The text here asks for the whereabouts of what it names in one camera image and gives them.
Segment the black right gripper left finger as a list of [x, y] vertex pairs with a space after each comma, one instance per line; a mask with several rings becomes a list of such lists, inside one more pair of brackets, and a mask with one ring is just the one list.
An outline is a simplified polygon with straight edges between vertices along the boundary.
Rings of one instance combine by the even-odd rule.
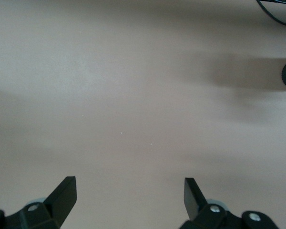
[[9, 216], [0, 209], [0, 229], [61, 229], [76, 201], [76, 177], [66, 177], [45, 199], [31, 201]]

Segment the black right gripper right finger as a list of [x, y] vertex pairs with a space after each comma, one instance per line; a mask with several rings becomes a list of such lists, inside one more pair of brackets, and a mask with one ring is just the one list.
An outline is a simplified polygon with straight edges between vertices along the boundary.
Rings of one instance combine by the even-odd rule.
[[222, 202], [207, 200], [194, 178], [184, 180], [184, 205], [189, 220], [180, 229], [279, 229], [262, 212], [245, 211], [237, 217]]

